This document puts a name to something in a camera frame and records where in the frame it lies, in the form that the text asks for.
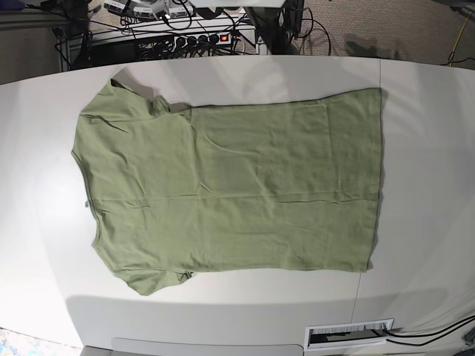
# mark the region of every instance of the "cable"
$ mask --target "cable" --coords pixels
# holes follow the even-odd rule
[[[426,342],[424,342],[424,343],[402,343],[402,342],[394,341],[394,340],[391,340],[391,339],[387,339],[387,342],[388,342],[388,343],[395,343],[395,344],[397,344],[397,345],[403,345],[403,346],[416,346],[416,347],[426,346],[426,345],[428,345],[428,344],[430,344],[430,343],[433,343],[433,342],[435,342],[435,341],[437,341],[437,340],[442,339],[443,337],[446,337],[447,335],[449,335],[449,334],[455,332],[456,330],[462,328],[463,326],[468,325],[469,323],[475,321],[475,318],[474,318],[474,317],[465,318],[464,320],[467,320],[467,319],[469,319],[469,320],[468,320],[468,321],[465,321],[465,323],[462,323],[463,320],[460,320],[459,322],[457,322],[457,323],[455,323],[455,324],[453,324],[453,325],[451,325],[451,326],[445,328],[444,330],[441,330],[440,332],[437,332],[436,334],[440,334],[441,332],[443,332],[443,331],[445,331],[445,330],[448,330],[448,329],[451,329],[451,328],[453,328],[455,325],[462,323],[462,324],[458,325],[455,329],[452,329],[452,330],[450,330],[449,332],[446,332],[445,334],[442,334],[442,335],[440,335],[440,336],[438,336],[438,337],[435,337],[434,339],[431,339],[431,340],[426,341]],[[396,334],[391,334],[391,333],[389,333],[387,330],[382,330],[382,331],[383,331],[385,334],[388,334],[388,335],[390,335],[390,336],[393,336],[393,335],[394,335],[394,337],[409,337],[409,336],[411,336],[411,337],[424,337],[424,336],[421,336],[421,335],[405,335],[405,336],[404,336],[404,335],[396,335]],[[379,333],[376,332],[375,330],[372,330],[372,332],[373,332],[373,334],[376,334],[376,335],[378,335],[379,337],[383,337],[383,336],[384,336],[384,335],[379,334]]]
[[[248,7],[247,9],[249,12],[252,13],[253,16],[257,17],[258,19],[260,19],[262,22],[264,22],[267,26],[272,26],[272,24],[270,24],[266,19],[263,19],[262,17],[260,17],[254,10],[253,7]],[[277,15],[278,19],[281,17],[281,11],[279,11],[279,14]]]
[[[93,33],[88,29],[88,26],[86,26],[85,24],[77,21],[77,19],[71,18],[68,15],[68,12],[66,11],[65,7],[62,4],[56,4],[56,5],[61,8],[63,14],[60,14],[60,13],[57,13],[57,12],[54,12],[54,11],[51,11],[51,10],[44,9],[42,7],[33,6],[33,5],[30,5],[30,4],[27,5],[27,7],[30,8],[30,9],[40,10],[40,11],[43,11],[43,12],[46,12],[46,13],[51,13],[53,15],[57,15],[59,17],[62,17],[64,19],[66,19],[71,24],[75,24],[75,25],[79,26],[81,31],[83,32],[83,36],[82,36],[82,41],[81,41],[81,48],[80,48],[80,51],[79,51],[79,55],[76,58],[76,61],[78,61],[79,59],[87,58],[87,56],[88,56],[87,49],[89,47],[90,42],[92,41]],[[59,52],[59,54],[62,56],[62,58],[65,59],[65,56],[62,54],[61,51],[59,51],[58,47],[55,46],[55,50],[57,50]],[[70,69],[71,64],[67,60],[66,60],[66,62],[68,63],[68,66],[69,66],[69,69]]]
[[[465,27],[467,26],[468,20],[472,16],[472,13],[473,13],[473,11],[468,13],[467,18],[465,19],[465,22],[463,23],[463,26],[460,29],[459,35],[457,36],[457,40],[455,41],[455,44],[453,45],[453,50],[452,50],[451,54],[448,57],[448,63],[449,63],[449,66],[451,66],[451,67],[452,67],[452,63],[453,63],[452,59],[455,56],[455,51],[457,49],[457,46],[459,45],[460,38],[462,37],[463,31],[464,31]]]
[[[122,11],[120,15],[120,24],[124,27],[126,30],[130,30],[132,32],[132,36],[134,39],[137,39],[135,36],[134,29],[131,27],[133,24],[138,24],[139,20],[136,17],[130,17],[125,14],[127,7],[124,7],[124,10]]]
[[[170,25],[170,22],[168,21],[168,19],[166,18],[165,14],[163,14],[162,16],[162,20],[163,22],[165,22],[167,24],[168,27],[170,27],[172,30],[186,30],[187,28],[190,28],[191,25],[193,24],[193,16],[191,15],[190,13],[190,10],[188,10],[187,6],[185,5],[185,2],[183,0],[178,0],[179,3],[181,4],[181,6],[183,6],[185,8],[185,11],[186,11],[186,15],[188,15],[188,24],[185,26],[185,27],[181,27],[181,28],[176,28],[176,27],[173,27]]]
[[[61,57],[63,58],[63,60],[66,62],[66,64],[68,65],[68,70],[71,70],[71,63],[68,61],[68,59],[66,58],[66,56],[63,54],[62,52],[62,49],[61,49],[61,46],[62,43],[56,43],[54,45],[54,49],[61,55]]]
[[[233,48],[233,45],[235,44],[234,40],[235,40],[235,34],[236,34],[236,22],[235,22],[235,20],[232,18],[232,16],[229,15],[226,11],[223,10],[223,13],[224,13],[224,15],[226,15],[226,16],[228,17],[228,19],[230,19],[231,22],[232,22],[231,48]]]
[[[389,332],[388,330],[384,330],[384,333],[392,336],[392,337],[406,337],[406,338],[415,338],[415,337],[430,337],[430,336],[435,336],[438,334],[441,334],[443,332],[446,332],[447,330],[452,329],[454,326],[457,326],[461,323],[464,323],[465,321],[475,321],[475,315],[472,315],[470,317],[466,317],[465,319],[459,320],[456,323],[453,323],[449,326],[447,326],[445,329],[439,330],[437,332],[431,332],[430,334],[417,334],[417,335],[400,335],[400,334],[393,334],[392,332]]]
[[[206,32],[206,34],[209,36],[209,31],[201,24],[201,22],[199,22],[198,20],[196,20],[196,23],[203,29],[203,31]]]
[[[127,10],[128,10],[128,9],[130,8],[130,6],[131,6],[131,2],[132,2],[132,0],[127,0],[127,2],[125,3],[124,8],[122,9],[121,15],[125,15],[125,13],[127,12]]]
[[[301,54],[305,56],[305,41],[307,40],[307,37],[302,38],[302,44],[300,46],[300,49],[298,50],[298,54]]]
[[[304,7],[303,9],[296,9],[296,8],[294,8],[294,7],[290,7],[290,10],[302,11],[302,12],[305,11],[305,10],[307,10],[307,11],[309,12],[309,14],[310,14],[310,20],[312,21],[312,25],[311,25],[311,27],[310,27],[310,30],[309,30],[307,33],[305,33],[305,35],[303,35],[303,36],[299,36],[299,35],[297,34],[297,35],[295,36],[295,38],[297,38],[297,39],[305,39],[306,37],[310,36],[310,34],[311,34],[312,31],[313,31],[313,22],[315,21],[314,18],[313,18],[313,12],[312,12],[312,10],[311,10],[309,7]]]
[[[235,48],[234,50],[236,50],[236,45],[238,44],[238,42],[242,43],[243,44],[243,52],[246,52],[246,43],[245,41],[243,41],[242,39],[240,39],[239,37],[236,37],[235,39]]]
[[[466,61],[475,61],[475,58],[474,57],[467,57],[465,59],[462,59],[461,61],[449,61],[447,63],[444,63],[443,65],[451,65],[452,63],[462,63],[462,62],[466,62]]]
[[[325,35],[327,35],[327,38],[328,38],[328,56],[331,56],[332,55],[332,40],[330,39],[330,35],[328,34],[327,29],[325,28],[325,26],[323,26],[320,22],[318,22],[317,20],[314,20],[314,19],[302,19],[302,21],[315,22],[316,24],[318,24],[322,28],[322,30],[325,32]]]
[[[70,17],[70,16],[62,15],[62,14],[60,14],[60,13],[55,13],[55,12],[53,12],[53,11],[49,11],[49,10],[46,10],[46,9],[42,9],[42,8],[40,8],[40,7],[36,7],[36,6],[33,6],[33,5],[28,5],[28,7],[29,7],[29,8],[32,8],[32,9],[35,9],[35,10],[45,11],[45,12],[47,12],[47,13],[52,13],[52,14],[54,14],[54,15],[57,15],[57,16],[62,17],[62,18],[64,18],[64,19],[67,19],[68,21],[73,22],[73,23],[74,23],[74,22],[77,22],[77,21],[79,21],[79,22],[80,22],[80,21],[84,21],[84,22],[90,22],[90,23],[94,23],[94,24],[101,24],[102,26],[109,27],[109,28],[110,28],[110,30],[109,30],[110,32],[119,32],[119,33],[122,33],[122,34],[123,34],[123,33],[130,32],[130,31],[131,31],[131,29],[128,29],[128,28],[118,27],[118,26],[115,26],[115,25],[112,25],[112,24],[106,24],[106,23],[104,23],[104,22],[94,21],[94,20],[91,20],[91,19],[72,18],[72,17]],[[244,18],[244,16],[241,17],[241,18],[236,22],[236,24],[237,24],[238,22],[242,21],[243,18]],[[174,35],[174,36],[186,37],[187,39],[188,39],[188,38],[194,38],[194,37],[188,36],[188,35],[186,35],[186,34],[176,33],[176,32],[168,31],[168,30],[153,31],[153,30],[140,30],[140,29],[137,30],[137,29],[136,29],[136,30],[134,30],[134,32],[135,32],[135,33],[144,33],[144,34],[145,34],[145,33],[149,33],[149,34],[170,34],[170,35]],[[238,51],[238,50],[232,50],[232,49],[220,47],[220,46],[217,46],[217,45],[215,45],[215,44],[210,44],[210,43],[208,43],[208,42],[201,41],[201,40],[199,40],[199,39],[196,39],[196,40],[197,40],[197,42],[199,42],[199,43],[201,43],[201,44],[209,45],[209,46],[211,46],[211,47],[217,47],[217,48],[220,48],[221,50],[224,50],[224,51],[229,52],[229,53],[252,55],[251,53],[246,53],[246,52],[241,52],[241,51]]]

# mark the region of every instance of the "floor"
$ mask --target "floor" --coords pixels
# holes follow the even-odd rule
[[[81,349],[0,329],[0,356],[79,356]]]
[[[101,1],[94,0],[91,6]],[[305,4],[328,30],[334,56],[377,56],[434,65],[446,63],[468,14],[431,0],[306,0]],[[94,19],[117,21],[104,9]],[[302,31],[308,27],[304,21]],[[475,41],[470,41],[474,33],[475,16],[465,28],[455,60],[475,57]],[[0,32],[0,84],[58,72],[54,43],[47,29]],[[327,48],[323,31],[315,29],[304,46],[299,40],[292,52],[326,55]],[[475,62],[457,66],[475,69]]]

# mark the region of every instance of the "electronic equipment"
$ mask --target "electronic equipment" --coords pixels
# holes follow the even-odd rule
[[[158,36],[93,46],[90,58],[91,65],[98,67],[160,59],[227,56],[233,53],[236,41],[237,36],[231,33]]]
[[[191,0],[193,6],[201,7],[282,7],[285,0]]]
[[[183,3],[190,14],[193,15],[194,9],[188,0],[183,0]],[[109,13],[118,16],[123,14],[126,4],[127,0],[104,0],[104,8]],[[158,19],[163,11],[165,11],[166,16],[170,19],[188,17],[185,7],[177,0],[156,0],[153,3],[133,0],[126,10],[125,15],[143,21],[150,21]]]

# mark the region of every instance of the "power strip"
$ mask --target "power strip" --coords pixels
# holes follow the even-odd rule
[[[200,39],[201,36],[205,36],[206,37],[206,41],[208,42],[209,41],[209,38],[212,36],[212,35],[217,35],[218,37],[218,41],[213,44],[214,46],[218,46],[218,45],[230,45],[231,44],[231,34],[229,34],[228,32],[216,32],[216,33],[211,33],[210,35],[208,35],[207,33],[193,33],[193,34],[187,34],[186,37],[175,37],[174,38],[174,46],[173,46],[173,50],[175,50],[177,48],[177,40],[178,39],[184,39],[185,40],[185,46],[188,46],[189,45],[189,39],[190,38],[194,38],[194,39]]]

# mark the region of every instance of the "metal stand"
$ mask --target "metal stand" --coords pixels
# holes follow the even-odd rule
[[[285,54],[285,33],[279,25],[281,9],[270,7],[245,7],[256,31],[272,54]]]
[[[0,31],[18,30],[22,28],[57,27],[67,24],[68,21],[62,17],[34,9],[0,11]]]
[[[211,20],[205,20],[201,17],[196,17],[193,18],[193,21],[188,28],[183,30],[173,30],[172,33],[176,33],[176,41],[176,38],[180,36],[183,36],[184,38],[194,36],[195,38],[197,38],[199,35],[207,35],[209,33],[213,33],[216,35],[230,35],[233,28],[235,27],[235,29],[238,30],[242,35],[243,41],[246,41],[255,46],[256,54],[269,54],[265,42],[258,37],[255,26],[253,24],[238,21],[242,16],[244,16],[243,13],[233,14],[229,17],[222,15],[218,16],[216,19]],[[186,27],[189,23],[189,20],[186,18],[169,19],[169,23],[176,28],[180,28]],[[126,46],[127,43],[143,43],[147,41],[153,41],[153,39],[162,36],[170,36],[170,27],[166,23],[162,21],[142,22],[139,24],[131,25],[128,30],[124,32],[119,32],[111,29],[104,29],[95,32],[93,41],[91,42],[91,46],[93,50],[94,48],[97,50],[100,48],[105,48],[105,46],[111,46],[113,44],[116,44],[117,46],[123,44]],[[73,63],[75,62],[75,59],[77,58],[81,47],[82,36],[77,36],[63,43],[61,46],[61,50],[67,60],[70,63]],[[67,62],[64,59],[62,59],[62,69],[63,71],[68,69]]]

